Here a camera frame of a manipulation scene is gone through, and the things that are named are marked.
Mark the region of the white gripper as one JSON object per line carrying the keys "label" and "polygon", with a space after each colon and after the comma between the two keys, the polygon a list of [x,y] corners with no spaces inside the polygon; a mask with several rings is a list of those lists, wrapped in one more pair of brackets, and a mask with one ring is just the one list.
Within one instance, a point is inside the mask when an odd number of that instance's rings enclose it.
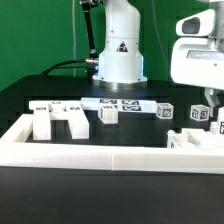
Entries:
{"label": "white gripper", "polygon": [[210,116],[219,105],[216,89],[224,90],[224,50],[211,36],[215,19],[215,10],[208,9],[177,22],[179,39],[173,46],[170,70],[175,83],[206,87]]}

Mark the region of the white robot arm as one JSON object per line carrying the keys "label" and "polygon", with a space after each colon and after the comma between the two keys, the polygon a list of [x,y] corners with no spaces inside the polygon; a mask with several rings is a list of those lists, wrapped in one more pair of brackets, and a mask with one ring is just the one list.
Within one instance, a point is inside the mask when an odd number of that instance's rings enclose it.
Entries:
{"label": "white robot arm", "polygon": [[[224,0],[207,0],[209,9],[176,24],[170,74],[174,82],[205,89],[210,107],[224,90]],[[105,48],[99,55],[93,82],[112,89],[146,83],[139,52],[140,14],[127,0],[103,0],[106,12]]]}

